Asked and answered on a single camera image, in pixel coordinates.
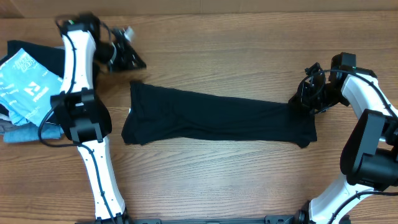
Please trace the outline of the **black t-shirt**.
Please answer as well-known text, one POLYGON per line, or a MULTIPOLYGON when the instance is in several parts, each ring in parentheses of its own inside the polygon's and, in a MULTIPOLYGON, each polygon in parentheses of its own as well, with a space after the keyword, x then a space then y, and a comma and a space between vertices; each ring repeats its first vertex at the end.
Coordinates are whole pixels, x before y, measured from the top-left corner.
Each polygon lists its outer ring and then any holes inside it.
POLYGON ((131 83, 131 108, 121 133, 126 144, 172 138, 280 141, 301 148, 317 141, 315 118, 286 103, 207 95, 131 83))

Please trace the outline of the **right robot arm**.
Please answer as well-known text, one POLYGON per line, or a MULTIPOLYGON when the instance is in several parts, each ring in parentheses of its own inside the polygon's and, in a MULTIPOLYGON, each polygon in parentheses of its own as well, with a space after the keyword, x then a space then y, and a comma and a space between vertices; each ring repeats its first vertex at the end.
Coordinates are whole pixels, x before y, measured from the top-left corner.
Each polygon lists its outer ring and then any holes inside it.
POLYGON ((305 69, 289 105, 307 114, 341 103, 358 122, 340 157, 340 174, 318 197, 281 223, 350 223, 349 211, 372 195, 394 196, 397 186, 397 109, 379 87, 377 75, 360 68, 356 56, 342 52, 328 70, 314 63, 305 69))

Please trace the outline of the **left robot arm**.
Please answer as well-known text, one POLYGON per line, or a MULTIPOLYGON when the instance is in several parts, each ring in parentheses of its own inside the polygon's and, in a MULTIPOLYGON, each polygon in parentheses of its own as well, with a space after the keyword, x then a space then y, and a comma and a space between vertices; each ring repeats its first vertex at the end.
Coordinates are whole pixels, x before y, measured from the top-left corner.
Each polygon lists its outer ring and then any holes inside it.
POLYGON ((83 159, 95 202, 94 223, 132 223, 114 174, 108 137, 111 117, 95 92, 94 62, 106 65, 110 72, 145 69, 146 63, 131 46, 131 27, 108 29, 109 40, 103 42, 104 26, 90 12, 57 26, 65 65, 60 91, 50 98, 50 112, 83 159))

